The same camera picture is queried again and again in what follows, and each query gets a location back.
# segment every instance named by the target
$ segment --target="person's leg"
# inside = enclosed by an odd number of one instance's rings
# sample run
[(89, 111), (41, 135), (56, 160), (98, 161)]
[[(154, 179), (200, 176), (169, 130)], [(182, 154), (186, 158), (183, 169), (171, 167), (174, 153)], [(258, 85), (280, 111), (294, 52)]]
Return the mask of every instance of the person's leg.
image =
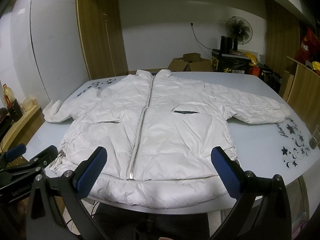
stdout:
[(150, 215), (157, 234), (174, 240), (207, 240), (210, 237), (208, 215)]
[(135, 239), (134, 225), (146, 221), (147, 214), (100, 203), (93, 220), (112, 240)]

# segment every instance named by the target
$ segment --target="yellow cloth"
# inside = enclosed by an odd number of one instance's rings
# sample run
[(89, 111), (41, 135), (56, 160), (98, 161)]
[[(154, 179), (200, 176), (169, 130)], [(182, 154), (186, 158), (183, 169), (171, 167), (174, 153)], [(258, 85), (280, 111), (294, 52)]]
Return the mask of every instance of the yellow cloth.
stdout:
[(313, 69), (320, 70), (320, 63), (319, 62), (314, 61), (312, 63), (312, 66), (313, 66)]

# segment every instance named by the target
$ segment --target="wooden door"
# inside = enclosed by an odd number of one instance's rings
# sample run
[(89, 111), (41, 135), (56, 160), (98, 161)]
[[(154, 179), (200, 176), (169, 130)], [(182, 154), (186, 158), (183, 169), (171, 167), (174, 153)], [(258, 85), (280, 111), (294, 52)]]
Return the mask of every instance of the wooden door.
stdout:
[(82, 52), (91, 80), (125, 75), (128, 71), (124, 46), (116, 46), (123, 44), (121, 25), (117, 25), (120, 17), (119, 14), (112, 14), (118, 16), (118, 19), (108, 16), (108, 4), (117, 6), (117, 1), (76, 0)]
[(266, 0), (266, 9), (266, 65), (283, 77), (284, 70), (292, 65), (287, 56), (293, 58), (300, 47), (300, 25), (292, 13), (273, 0)]
[(128, 65), (124, 51), (118, 0), (106, 0), (107, 33), (116, 76), (127, 75)]

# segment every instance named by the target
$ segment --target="cardboard box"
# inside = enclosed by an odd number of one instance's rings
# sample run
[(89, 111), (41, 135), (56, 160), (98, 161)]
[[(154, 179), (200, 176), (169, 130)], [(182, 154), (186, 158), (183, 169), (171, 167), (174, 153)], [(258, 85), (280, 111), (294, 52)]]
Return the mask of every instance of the cardboard box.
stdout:
[(190, 71), (213, 72), (211, 60), (200, 58), (199, 62), (189, 63)]
[(183, 57), (174, 58), (168, 66), (168, 69), (172, 72), (213, 72), (211, 60), (201, 58), (199, 53), (188, 53), (184, 54)]
[(188, 62), (183, 60), (183, 57), (178, 57), (171, 61), (168, 69), (172, 72), (190, 71), (190, 66)]
[(183, 54), (183, 59), (185, 62), (199, 62), (201, 61), (200, 53), (187, 53)]
[(288, 100), (289, 93), (292, 88), (294, 75), (291, 75), (288, 71), (283, 71), (282, 84), (279, 90), (279, 96), (283, 98), (284, 101)]

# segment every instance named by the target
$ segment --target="jacket sleeve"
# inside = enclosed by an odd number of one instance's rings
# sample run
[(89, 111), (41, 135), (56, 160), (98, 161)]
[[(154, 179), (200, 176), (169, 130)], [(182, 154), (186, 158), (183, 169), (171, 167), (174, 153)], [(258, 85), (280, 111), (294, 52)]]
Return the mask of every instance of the jacket sleeve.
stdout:
[(225, 119), (235, 117), (246, 123), (278, 123), (290, 116), (284, 104), (254, 94), (227, 88), (222, 85), (211, 85), (210, 98), (216, 102)]
[(69, 118), (76, 120), (82, 114), (91, 110), (101, 101), (100, 90), (90, 88), (82, 95), (64, 103), (61, 100), (51, 101), (42, 111), (47, 122), (63, 122)]

